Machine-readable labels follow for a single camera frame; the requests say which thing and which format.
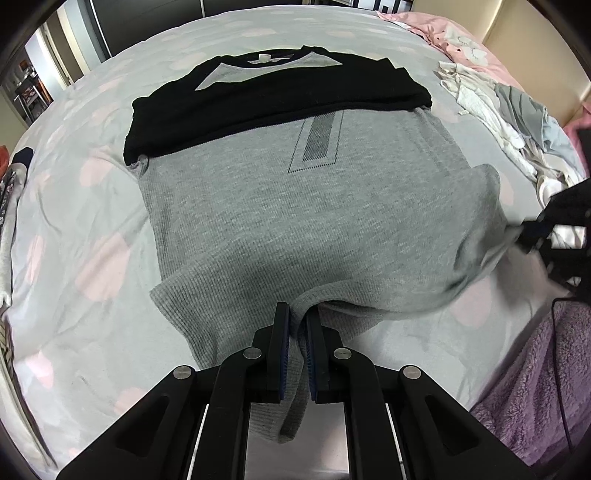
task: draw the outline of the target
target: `pink polka dot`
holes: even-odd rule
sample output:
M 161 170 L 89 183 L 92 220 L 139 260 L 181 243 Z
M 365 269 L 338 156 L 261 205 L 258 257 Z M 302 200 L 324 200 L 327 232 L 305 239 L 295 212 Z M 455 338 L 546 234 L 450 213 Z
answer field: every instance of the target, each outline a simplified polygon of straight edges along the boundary
M 433 105 L 431 106 L 431 113 L 444 122 L 451 124 L 456 124 L 458 122 L 458 116 L 435 98 L 433 99 Z
M 29 189 L 29 200 L 32 202 L 35 201 L 37 196 L 41 194 L 47 182 L 51 178 L 51 175 L 47 171 L 42 171 L 41 173 L 35 175 L 32 179 L 29 180 L 27 184 L 27 188 Z
M 81 100 L 68 100 L 64 105 L 64 120 L 69 119 L 72 115 L 75 115 L 82 107 L 87 104 L 86 101 Z
M 110 160 L 112 158 L 112 147 L 110 145 L 103 145 L 101 147 L 93 147 L 90 149 L 89 158 L 101 158 L 102 160 Z
M 515 200 L 515 193 L 511 182 L 504 173 L 499 172 L 499 178 L 501 179 L 501 192 L 499 193 L 499 200 L 503 205 L 512 206 Z
M 60 125 L 56 128 L 56 130 L 49 136 L 46 142 L 46 146 L 53 147 L 57 142 L 59 142 L 64 134 L 66 133 L 66 129 L 63 125 Z
M 111 68 L 111 71 L 118 72 L 120 70 L 123 70 L 127 65 L 129 65 L 132 62 L 133 62 L 133 60 L 131 60 L 131 59 L 121 60 L 117 63 L 117 65 L 115 65 L 113 68 Z
M 160 37 L 161 41 L 170 41 L 170 40 L 175 40 L 176 38 L 179 38 L 180 35 L 178 33 L 171 33 L 169 35 L 164 35 L 162 37 Z
M 482 327 L 491 314 L 491 279 L 485 277 L 470 285 L 449 307 L 456 320 L 466 327 Z
M 252 25 L 250 20 L 236 20 L 235 22 L 228 22 L 224 25 L 224 28 L 248 27 L 249 25 Z
M 120 233 L 97 242 L 92 257 L 76 277 L 76 287 L 91 301 L 116 297 L 125 279 L 129 255 Z
M 184 56 L 182 59 L 176 60 L 170 64 L 171 70 L 187 70 L 192 69 L 205 60 L 206 55 L 200 51 Z
M 80 455 L 82 453 L 82 450 L 80 450 L 79 448 L 71 448 L 68 450 L 68 455 L 70 455 L 70 459 L 74 459 L 76 458 L 78 455 Z
M 88 158 L 80 169 L 80 185 L 91 187 L 102 182 L 112 168 L 113 164 L 102 158 Z
M 170 44 L 169 51 L 175 55 L 179 52 L 191 55 L 195 53 L 195 39 L 193 37 L 179 38 L 176 42 Z
M 27 251 L 27 271 L 25 272 L 25 282 L 33 285 L 39 275 L 41 268 L 41 259 L 45 251 L 45 240 L 43 237 L 36 235 L 29 244 Z
M 117 85 L 119 85 L 121 82 L 123 82 L 124 77 L 118 77 L 116 79 L 113 79 L 109 82 L 103 83 L 100 87 L 99 87 L 99 92 L 100 93 L 104 93 L 107 90 L 111 90 L 115 87 L 117 87 Z
M 104 123 L 109 116 L 115 112 L 119 108 L 119 103 L 112 102 L 108 103 L 100 107 L 99 109 L 95 110 L 92 115 L 90 116 L 90 123 L 91 125 L 100 125 Z
M 242 32 L 243 37 L 262 37 L 264 35 L 275 35 L 277 32 L 272 28 L 251 28 Z
M 368 32 L 372 33 L 381 33 L 382 35 L 388 35 L 388 32 L 386 32 L 385 30 L 379 30 L 377 28 L 368 28 L 367 30 Z
M 417 51 L 411 47 L 396 47 L 396 50 L 401 51 L 402 53 L 410 53 L 411 55 L 417 54 Z
M 117 402 L 115 403 L 115 413 L 117 415 L 123 415 L 126 411 L 128 411 L 131 407 L 133 407 L 137 402 L 141 400 L 141 398 L 148 393 L 141 388 L 132 387 L 127 388 L 121 392 Z
M 53 366 L 51 362 L 39 351 L 36 355 L 25 358 L 25 365 L 29 368 L 35 378 L 39 380 L 45 388 L 53 387 Z
M 355 34 L 353 32 L 349 32 L 346 30 L 329 30 L 326 32 L 327 35 L 331 37 L 339 37 L 339 38 L 355 38 Z

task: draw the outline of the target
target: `light gray bedsheet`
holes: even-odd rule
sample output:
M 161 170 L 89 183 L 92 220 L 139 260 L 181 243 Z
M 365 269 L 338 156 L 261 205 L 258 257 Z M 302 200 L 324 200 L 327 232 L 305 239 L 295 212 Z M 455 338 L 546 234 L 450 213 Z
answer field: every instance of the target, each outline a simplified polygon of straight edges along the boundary
M 71 86 L 26 132 L 35 149 L 12 248 L 15 369 L 44 440 L 62 468 L 163 376 L 195 365 L 148 293 L 160 282 L 154 236 L 122 149 L 132 101 L 218 54 L 303 44 L 404 66 L 471 166 L 491 164 L 501 203 L 520 222 L 540 210 L 533 185 L 433 73 L 446 58 L 372 12 L 267 7 L 198 20 L 135 45 Z M 555 296 L 536 257 L 509 251 L 489 276 L 439 312 L 381 323 L 351 345 L 390 368 L 417 364 L 466 407 L 479 399 L 518 335 Z M 342 478 L 339 406 L 309 410 L 295 441 L 249 445 L 247 478 Z M 2 418 L 11 429 L 10 418 Z M 56 471 L 35 460 L 42 478 Z

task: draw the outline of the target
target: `pink blanket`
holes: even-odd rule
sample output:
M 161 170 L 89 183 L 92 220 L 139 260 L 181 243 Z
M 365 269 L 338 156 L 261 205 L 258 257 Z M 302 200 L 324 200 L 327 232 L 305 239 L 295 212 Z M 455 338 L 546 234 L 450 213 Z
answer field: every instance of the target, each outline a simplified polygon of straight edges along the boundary
M 409 29 L 411 32 L 423 37 L 426 42 L 442 51 L 455 63 L 487 73 L 497 82 L 523 90 L 488 48 L 452 20 L 421 12 L 378 13 L 378 15 L 382 20 L 406 23 L 411 27 Z
M 585 167 L 585 170 L 588 174 L 589 161 L 591 161 L 591 158 L 585 157 L 583 147 L 581 146 L 581 140 L 579 140 L 579 135 L 577 134 L 577 131 L 582 128 L 591 128 L 591 103 L 584 103 L 583 116 L 581 118 L 573 120 L 566 127 L 564 127 L 565 133 L 570 138 L 570 141 L 573 143 L 575 150 L 579 153 L 579 157 L 581 158 L 583 167 Z

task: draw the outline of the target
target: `purple fleece blanket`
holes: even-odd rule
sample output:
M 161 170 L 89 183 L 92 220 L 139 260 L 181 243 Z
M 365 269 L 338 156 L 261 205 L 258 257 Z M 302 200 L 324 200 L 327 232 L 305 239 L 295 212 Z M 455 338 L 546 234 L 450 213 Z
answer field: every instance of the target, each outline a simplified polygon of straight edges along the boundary
M 591 423 L 591 308 L 554 307 L 557 361 L 567 424 L 577 444 Z M 472 414 L 527 465 L 542 472 L 568 450 L 553 370 L 548 314 L 517 359 Z

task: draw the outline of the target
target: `black t-shirt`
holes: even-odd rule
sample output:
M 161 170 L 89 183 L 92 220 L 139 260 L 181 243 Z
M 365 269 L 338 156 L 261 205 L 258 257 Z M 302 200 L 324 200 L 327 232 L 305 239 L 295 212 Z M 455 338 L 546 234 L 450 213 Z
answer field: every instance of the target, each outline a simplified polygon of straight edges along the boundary
M 276 70 L 197 90 L 221 64 L 256 69 L 268 65 L 251 63 L 260 55 L 280 59 L 273 65 L 281 65 L 312 52 L 340 64 Z M 343 109 L 394 111 L 421 106 L 431 106 L 428 90 L 388 59 L 372 60 L 321 47 L 218 56 L 133 102 L 124 159 L 131 165 L 141 154 L 158 157 L 252 128 Z

